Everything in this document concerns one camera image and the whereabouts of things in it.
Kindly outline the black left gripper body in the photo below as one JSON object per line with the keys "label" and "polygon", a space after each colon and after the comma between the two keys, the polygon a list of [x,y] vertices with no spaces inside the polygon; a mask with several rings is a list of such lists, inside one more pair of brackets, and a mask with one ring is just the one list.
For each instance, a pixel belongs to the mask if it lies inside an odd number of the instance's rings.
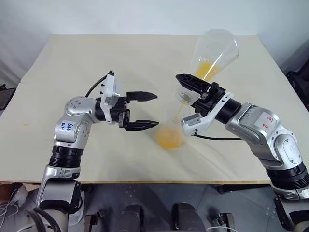
{"label": "black left gripper body", "polygon": [[124,128],[128,131],[130,110],[127,108],[127,105],[127,97],[120,97],[116,105],[110,109],[110,114],[112,123],[118,123],[120,128]]}

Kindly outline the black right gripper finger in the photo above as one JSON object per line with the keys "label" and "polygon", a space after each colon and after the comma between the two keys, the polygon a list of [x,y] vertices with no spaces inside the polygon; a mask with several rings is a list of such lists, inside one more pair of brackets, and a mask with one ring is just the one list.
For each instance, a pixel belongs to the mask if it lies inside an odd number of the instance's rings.
{"label": "black right gripper finger", "polygon": [[177,74],[177,81],[180,85],[190,91],[196,93],[205,93],[210,88],[210,84],[191,74]]}

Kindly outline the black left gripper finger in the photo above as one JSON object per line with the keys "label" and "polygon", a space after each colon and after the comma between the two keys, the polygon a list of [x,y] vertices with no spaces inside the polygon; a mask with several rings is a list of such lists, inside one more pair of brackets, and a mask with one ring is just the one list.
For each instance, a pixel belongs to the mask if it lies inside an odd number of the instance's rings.
{"label": "black left gripper finger", "polygon": [[126,131],[143,131],[159,125],[159,122],[151,120],[136,120],[125,124]]}
{"label": "black left gripper finger", "polygon": [[131,91],[126,93],[126,99],[130,101],[147,102],[157,99],[157,95],[145,91]]}

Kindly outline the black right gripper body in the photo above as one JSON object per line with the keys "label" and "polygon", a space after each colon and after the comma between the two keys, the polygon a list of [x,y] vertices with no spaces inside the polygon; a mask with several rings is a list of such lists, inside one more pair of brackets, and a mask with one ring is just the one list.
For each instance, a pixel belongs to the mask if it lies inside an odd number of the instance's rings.
{"label": "black right gripper body", "polygon": [[193,108],[195,109],[195,113],[206,116],[225,95],[226,90],[220,87],[216,82],[211,84],[205,82],[203,84],[198,84],[197,92],[200,97],[193,104]]}

